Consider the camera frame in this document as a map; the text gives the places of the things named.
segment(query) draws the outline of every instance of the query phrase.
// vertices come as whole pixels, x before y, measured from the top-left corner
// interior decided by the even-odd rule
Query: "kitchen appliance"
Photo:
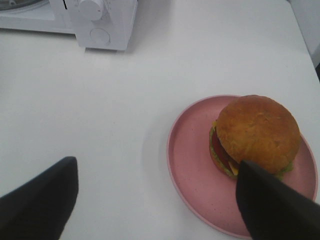
[[[80,47],[125,50],[137,0],[0,0],[0,28],[75,34]]]

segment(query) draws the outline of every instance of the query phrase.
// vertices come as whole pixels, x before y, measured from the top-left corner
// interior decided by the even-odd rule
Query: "white tabletop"
[[[191,213],[166,163],[178,114],[224,94],[285,105],[320,165],[319,80],[284,0],[139,0],[125,52],[0,30],[0,195],[76,156],[62,240],[234,239]]]

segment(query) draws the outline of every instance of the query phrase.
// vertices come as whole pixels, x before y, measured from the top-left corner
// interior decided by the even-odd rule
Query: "dial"
[[[101,19],[105,4],[103,0],[80,0],[80,13],[90,21]]]

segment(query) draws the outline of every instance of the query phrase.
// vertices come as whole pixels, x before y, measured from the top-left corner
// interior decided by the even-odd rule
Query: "pink plate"
[[[235,98],[213,96],[184,110],[169,134],[167,164],[177,192],[191,211],[223,233],[250,239],[236,202],[236,181],[218,170],[209,152],[212,121]],[[293,171],[284,176],[283,182],[315,200],[317,166],[306,140],[302,139]]]

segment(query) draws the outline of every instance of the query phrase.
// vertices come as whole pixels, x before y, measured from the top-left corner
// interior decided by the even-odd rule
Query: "top bun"
[[[276,101],[258,95],[242,96],[228,104],[216,121],[216,133],[235,161],[253,161],[271,174],[295,158],[301,141],[291,113]]]

